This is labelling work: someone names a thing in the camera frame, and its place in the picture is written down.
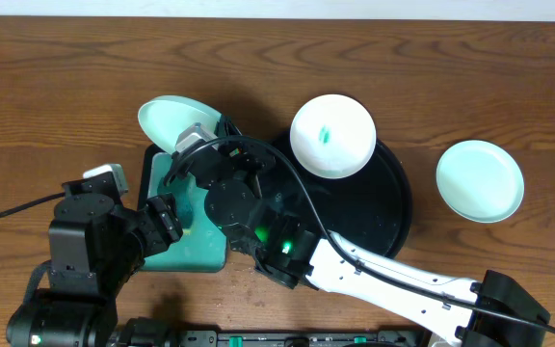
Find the green sponge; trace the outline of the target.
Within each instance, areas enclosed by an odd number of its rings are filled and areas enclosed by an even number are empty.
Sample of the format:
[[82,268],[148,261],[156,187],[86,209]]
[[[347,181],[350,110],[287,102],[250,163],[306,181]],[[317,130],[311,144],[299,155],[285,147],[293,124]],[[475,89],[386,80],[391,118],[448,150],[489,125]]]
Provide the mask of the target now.
[[190,202],[189,196],[185,191],[176,191],[173,193],[176,204],[177,218],[185,231],[188,231],[194,221],[194,208]]

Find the pale green plate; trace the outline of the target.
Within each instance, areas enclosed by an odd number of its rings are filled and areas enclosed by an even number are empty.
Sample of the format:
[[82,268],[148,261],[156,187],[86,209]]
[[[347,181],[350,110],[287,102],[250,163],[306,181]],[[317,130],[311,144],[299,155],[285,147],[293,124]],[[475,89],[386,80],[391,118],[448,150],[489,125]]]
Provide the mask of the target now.
[[516,160],[502,147],[482,140],[462,141],[446,149],[437,162],[436,186],[449,208],[481,224],[511,217],[525,193]]
[[222,114],[192,98],[162,95],[144,104],[138,111],[140,127],[155,145],[168,154],[175,152],[178,136],[194,123],[214,132]]

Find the white plate top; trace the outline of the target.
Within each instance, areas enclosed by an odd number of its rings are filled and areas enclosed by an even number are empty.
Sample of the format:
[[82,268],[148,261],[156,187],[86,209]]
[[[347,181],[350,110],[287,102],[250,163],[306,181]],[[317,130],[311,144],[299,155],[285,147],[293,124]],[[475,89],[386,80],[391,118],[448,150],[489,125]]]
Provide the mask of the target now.
[[308,172],[341,179],[359,172],[377,141],[375,123],[357,100],[342,94],[310,99],[293,118],[290,147]]

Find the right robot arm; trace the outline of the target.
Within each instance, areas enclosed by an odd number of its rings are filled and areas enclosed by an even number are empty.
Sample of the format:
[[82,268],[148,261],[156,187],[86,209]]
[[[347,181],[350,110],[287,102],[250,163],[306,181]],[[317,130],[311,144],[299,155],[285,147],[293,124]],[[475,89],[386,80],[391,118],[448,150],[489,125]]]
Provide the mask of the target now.
[[542,344],[548,312],[512,278],[451,278],[371,252],[374,231],[356,227],[362,200],[349,207],[335,198],[332,211],[346,226],[326,227],[288,158],[227,120],[176,120],[164,132],[155,139],[172,156],[164,184],[193,178],[205,193],[203,217],[269,279],[358,298],[452,346]]

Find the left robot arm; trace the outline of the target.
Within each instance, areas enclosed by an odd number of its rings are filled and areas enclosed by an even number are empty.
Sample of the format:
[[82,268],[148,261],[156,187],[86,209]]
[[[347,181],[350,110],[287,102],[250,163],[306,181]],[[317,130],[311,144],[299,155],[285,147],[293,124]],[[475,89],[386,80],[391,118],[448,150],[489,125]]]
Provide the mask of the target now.
[[12,346],[104,346],[118,323],[116,297],[145,263],[183,230],[173,194],[133,210],[112,173],[64,183],[48,229],[50,258],[28,282],[9,320]]

